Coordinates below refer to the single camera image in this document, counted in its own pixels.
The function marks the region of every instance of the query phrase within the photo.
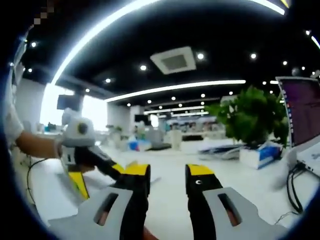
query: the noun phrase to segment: led strip light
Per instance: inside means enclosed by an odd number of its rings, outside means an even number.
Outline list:
[[[198,110],[205,109],[205,106],[189,106],[189,107],[177,107],[177,108],[168,108],[168,109],[160,109],[160,110],[150,110],[144,111],[144,114],[160,114],[160,113],[168,113],[168,112],[176,112],[176,111],[187,111],[187,110]]]
[[[99,33],[101,33],[104,29],[106,29],[108,26],[110,26],[112,23],[117,21],[118,19],[122,18],[123,16],[126,16],[130,14],[133,11],[139,10],[145,6],[148,6],[150,4],[156,3],[160,0],[135,0],[124,7],[120,8],[119,10],[115,11],[111,15],[107,16],[105,19],[103,19],[101,22],[96,24],[93,28],[91,28],[79,41],[78,43],[72,48],[72,50],[69,52],[69,54],[66,56],[66,58],[63,60],[62,64],[59,66],[58,70],[56,71],[51,84],[55,85],[66,69],[66,67],[69,65],[69,63],[75,58],[75,56],[93,39],[95,38]],[[267,0],[248,0],[251,2],[255,2],[257,4],[263,5],[269,9],[272,9],[273,11],[276,11],[277,13],[284,15],[285,10],[280,8],[279,6],[267,1]]]
[[[187,113],[179,113],[179,114],[172,114],[172,118],[176,117],[188,117],[188,116],[202,116],[202,115],[208,115],[209,112],[204,111],[204,112],[187,112]],[[167,116],[166,115],[160,115],[158,116],[159,119],[165,119]]]
[[[317,39],[314,36],[311,36],[311,40],[314,42],[314,44],[318,47],[318,49],[320,50],[320,44],[317,41]]]
[[[234,85],[234,84],[245,84],[245,83],[246,83],[246,80],[217,80],[217,81],[202,81],[202,82],[193,82],[193,83],[186,83],[186,84],[179,84],[179,85],[172,85],[172,86],[163,86],[163,87],[136,91],[136,92],[120,95],[120,96],[111,97],[111,98],[105,99],[105,102],[110,103],[110,102],[114,102],[122,99],[141,96],[141,95],[178,90],[178,89],[188,89],[188,88],[196,88],[196,87],[215,86],[215,85]]]

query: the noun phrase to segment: green plant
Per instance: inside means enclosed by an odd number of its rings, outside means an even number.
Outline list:
[[[122,132],[122,127],[116,126],[116,127],[115,127],[115,130],[117,130],[117,131],[119,131],[119,132]]]
[[[264,143],[271,133],[284,147],[289,134],[286,109],[280,103],[281,95],[250,86],[234,99],[222,104],[206,106],[210,115],[225,125],[226,136],[256,147]]]

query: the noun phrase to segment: gray gripper pad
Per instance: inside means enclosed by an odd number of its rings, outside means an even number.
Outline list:
[[[261,219],[257,207],[231,187],[207,190],[203,195],[211,210],[217,240],[277,240],[287,232],[285,227]],[[232,226],[219,195],[227,195],[230,200],[240,220],[237,226]]]
[[[95,222],[110,194],[117,194],[104,226]],[[50,230],[66,240],[119,240],[126,207],[132,196],[131,190],[107,187],[84,201],[77,215],[49,220]]]

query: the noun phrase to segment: wall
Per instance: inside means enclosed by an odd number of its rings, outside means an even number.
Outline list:
[[[17,90],[15,108],[21,121],[29,121],[31,130],[36,130],[40,121],[41,105],[46,86],[38,82],[22,79]]]
[[[120,126],[123,133],[129,134],[130,129],[130,109],[125,106],[118,106],[115,103],[107,103],[107,124]]]

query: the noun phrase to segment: black ceiling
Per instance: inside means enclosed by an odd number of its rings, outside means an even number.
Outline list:
[[[29,33],[23,62],[32,73],[25,77],[47,83],[75,43],[95,23],[131,1],[79,0],[58,1],[54,13]],[[246,80],[244,85],[206,86],[152,93],[119,101],[122,104],[163,104],[178,101],[220,98],[249,85],[278,91],[269,82],[275,76],[290,76],[294,67],[305,67],[302,75],[320,69],[320,49],[306,30],[320,40],[320,15],[312,0],[295,1],[287,9],[280,0],[273,2],[286,10],[285,15],[249,0],[161,0],[136,10],[104,29],[72,60],[64,75],[90,83],[101,98],[110,98],[151,88],[177,84]],[[150,60],[155,53],[190,46],[196,70],[164,75]],[[256,53],[257,59],[250,59]],[[141,64],[147,66],[140,71]],[[58,85],[83,90],[83,84],[66,77]]]

